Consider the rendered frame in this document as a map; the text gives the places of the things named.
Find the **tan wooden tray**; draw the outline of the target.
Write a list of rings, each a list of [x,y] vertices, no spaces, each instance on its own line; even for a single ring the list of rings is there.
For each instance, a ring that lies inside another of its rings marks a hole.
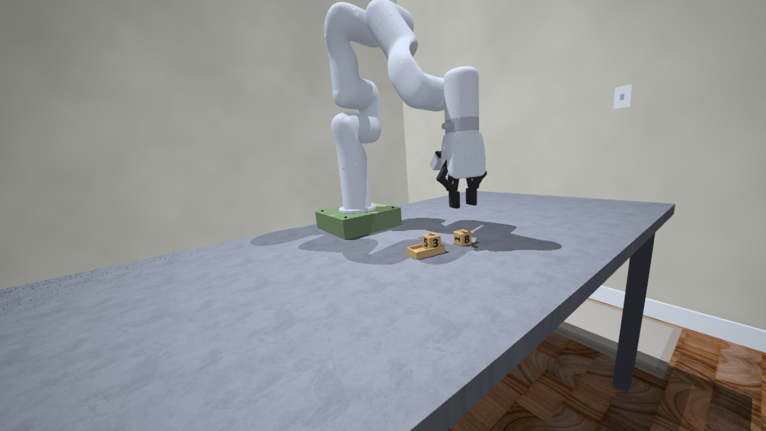
[[[414,259],[423,259],[423,257],[430,257],[430,256],[437,256],[437,254],[441,254],[445,252],[445,247],[443,244],[439,247],[433,247],[426,249],[423,247],[423,244],[413,245],[411,247],[406,247],[407,255],[414,257]]]

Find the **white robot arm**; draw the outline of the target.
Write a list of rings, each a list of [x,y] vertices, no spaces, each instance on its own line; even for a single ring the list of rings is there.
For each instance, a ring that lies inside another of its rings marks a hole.
[[[373,82],[359,76],[350,41],[380,47],[388,58],[388,75],[400,98],[412,108],[444,110],[445,133],[479,130],[477,70],[473,66],[459,66],[448,71],[444,80],[425,74],[413,59],[418,49],[413,31],[410,13],[389,0],[373,0],[366,10],[338,2],[327,12],[324,37],[333,97],[337,106],[359,110],[359,114],[338,114],[332,123],[343,200],[340,213],[364,213],[376,208],[371,204],[367,156],[362,144],[372,144],[381,134],[379,91]]]

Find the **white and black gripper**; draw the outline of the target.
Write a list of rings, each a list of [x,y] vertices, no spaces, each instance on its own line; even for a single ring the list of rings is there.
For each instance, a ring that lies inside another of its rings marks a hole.
[[[467,204],[477,205],[477,189],[486,175],[486,151],[479,130],[463,130],[443,136],[441,170],[437,181],[449,191],[449,207],[460,208],[460,192],[457,189],[459,179],[465,178]]]

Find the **tan wooden number cube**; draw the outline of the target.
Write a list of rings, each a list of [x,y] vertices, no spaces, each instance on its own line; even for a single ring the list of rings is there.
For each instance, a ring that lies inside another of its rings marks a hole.
[[[441,246],[440,235],[437,233],[427,233],[423,236],[423,247],[426,249]]]
[[[454,231],[454,244],[457,244],[463,247],[465,245],[470,245],[471,243],[472,243],[472,233],[470,231],[466,231],[466,230]]]

